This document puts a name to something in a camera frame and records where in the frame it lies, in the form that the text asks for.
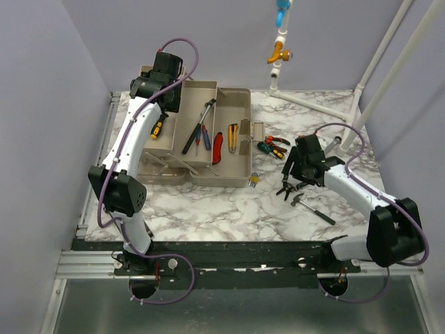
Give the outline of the black yellow screwdriver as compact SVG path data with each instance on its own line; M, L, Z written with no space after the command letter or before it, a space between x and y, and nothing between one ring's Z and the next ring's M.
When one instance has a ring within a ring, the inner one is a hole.
M284 154L283 154L281 151L276 150L276 149L272 149L271 152L272 152L273 155L274 155L275 157L277 157L278 159L284 159Z
M167 113L162 113L158 120L155 122L151 132L150 132L150 137L152 139L157 139L162 132L163 129L163 124L165 122L165 120L169 117L169 115Z

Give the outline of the yellow utility knife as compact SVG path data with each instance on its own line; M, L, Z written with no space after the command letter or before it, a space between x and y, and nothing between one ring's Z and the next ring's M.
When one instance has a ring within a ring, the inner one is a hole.
M228 148L230 153L236 152L238 124L232 123L228 127Z

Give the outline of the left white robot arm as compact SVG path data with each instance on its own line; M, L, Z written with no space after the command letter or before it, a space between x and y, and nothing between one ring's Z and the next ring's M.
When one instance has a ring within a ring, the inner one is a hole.
M129 108L111 151L100 166L91 166L88 179L98 199L97 222L117 224L124 237L124 249L133 253L130 266L140 275L148 274L154 258L147 253L151 237L146 231L142 208L147 190L137 179L138 163L153 126L166 111L178 111L181 88L176 85L183 61L173 54L158 51L150 70L130 83Z

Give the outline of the red folding knife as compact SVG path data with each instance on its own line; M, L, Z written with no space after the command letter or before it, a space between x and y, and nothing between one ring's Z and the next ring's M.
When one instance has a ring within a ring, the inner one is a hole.
M222 159L223 133L218 132L213 141L213 158L212 164L219 164Z

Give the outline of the yellow hex key set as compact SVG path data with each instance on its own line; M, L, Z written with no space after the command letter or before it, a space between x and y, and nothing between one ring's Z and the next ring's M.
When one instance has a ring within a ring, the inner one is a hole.
M259 182L259 174L252 173L248 182L248 186L255 188L258 182Z

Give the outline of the blue handled screwdriver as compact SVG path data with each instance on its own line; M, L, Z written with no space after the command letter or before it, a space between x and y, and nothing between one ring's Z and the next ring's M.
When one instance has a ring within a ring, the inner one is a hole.
M202 135L204 138L204 146L207 151L211 151L211 141L209 138L209 133L205 125L202 125Z

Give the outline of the small red screwdriver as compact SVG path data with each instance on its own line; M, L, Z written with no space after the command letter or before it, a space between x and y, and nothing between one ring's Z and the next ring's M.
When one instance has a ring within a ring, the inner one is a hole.
M195 155L196 156L199 153L201 137L202 137L202 126L199 127L199 129L196 133L196 136L195 136Z

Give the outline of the beige plastic tool box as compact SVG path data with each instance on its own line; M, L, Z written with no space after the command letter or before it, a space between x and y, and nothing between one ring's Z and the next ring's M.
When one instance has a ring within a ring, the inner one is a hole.
M143 184L242 188L252 174L255 143L264 124L252 119L247 88L186 80L178 113L166 119L158 139L143 146L137 180Z

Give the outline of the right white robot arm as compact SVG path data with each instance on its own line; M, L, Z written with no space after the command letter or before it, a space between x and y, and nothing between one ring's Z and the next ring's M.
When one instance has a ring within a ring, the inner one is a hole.
M427 252L416 203L379 191L347 170L340 158L326 157L317 135L297 137L282 174L328 188L369 220L366 235L337 237L325 244L319 257L325 271L334 273L348 260L389 267Z

